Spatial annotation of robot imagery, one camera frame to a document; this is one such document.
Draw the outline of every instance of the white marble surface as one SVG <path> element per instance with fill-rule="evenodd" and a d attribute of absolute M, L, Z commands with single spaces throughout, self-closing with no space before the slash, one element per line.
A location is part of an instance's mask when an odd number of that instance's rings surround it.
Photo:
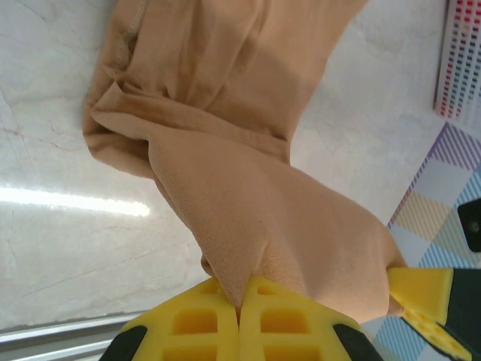
<path fill-rule="evenodd" d="M 83 143 L 81 106 L 112 4 L 0 2 L 0 328 L 136 311 L 204 278 L 155 186 L 96 162 Z M 385 222 L 443 125 L 432 111 L 443 9 L 371 0 L 293 144 L 295 166 Z M 141 203 L 138 214 L 114 200 Z M 64 206 L 32 204 L 54 202 Z"/>

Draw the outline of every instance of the black rubber pad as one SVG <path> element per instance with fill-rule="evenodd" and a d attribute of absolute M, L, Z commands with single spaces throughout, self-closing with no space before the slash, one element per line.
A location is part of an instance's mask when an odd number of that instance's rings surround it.
<path fill-rule="evenodd" d="M 142 343 L 147 328 L 136 326 L 117 335 L 99 361 L 132 361 Z"/>
<path fill-rule="evenodd" d="M 481 199 L 460 205 L 458 215 L 467 246 L 473 252 L 481 252 Z"/>
<path fill-rule="evenodd" d="M 351 361 L 383 361 L 364 333 L 342 323 L 335 325 L 334 331 Z"/>
<path fill-rule="evenodd" d="M 445 330 L 481 359 L 481 269 L 455 269 Z"/>

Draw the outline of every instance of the checkered fabric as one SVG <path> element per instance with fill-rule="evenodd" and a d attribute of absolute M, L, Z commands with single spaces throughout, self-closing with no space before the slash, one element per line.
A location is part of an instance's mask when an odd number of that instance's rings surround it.
<path fill-rule="evenodd" d="M 446 124 L 389 221 L 409 266 L 481 268 L 467 247 L 459 205 L 481 198 L 481 142 Z M 387 317 L 364 325 L 385 361 L 441 361 L 403 321 Z"/>

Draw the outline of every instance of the beige fabric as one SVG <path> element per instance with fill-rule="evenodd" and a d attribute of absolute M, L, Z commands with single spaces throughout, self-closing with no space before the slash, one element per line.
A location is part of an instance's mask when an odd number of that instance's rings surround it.
<path fill-rule="evenodd" d="M 95 158 L 156 182 L 237 307 L 255 274 L 359 322 L 388 312 L 386 268 L 404 265 L 389 232 L 289 165 L 299 117 L 363 2 L 116 4 L 86 142 Z"/>

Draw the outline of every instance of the metal rail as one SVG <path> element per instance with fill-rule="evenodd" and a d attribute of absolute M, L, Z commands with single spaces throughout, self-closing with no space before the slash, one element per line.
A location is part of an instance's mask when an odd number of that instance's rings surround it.
<path fill-rule="evenodd" d="M 122 326 L 141 312 L 1 332 L 1 361 L 98 361 Z"/>

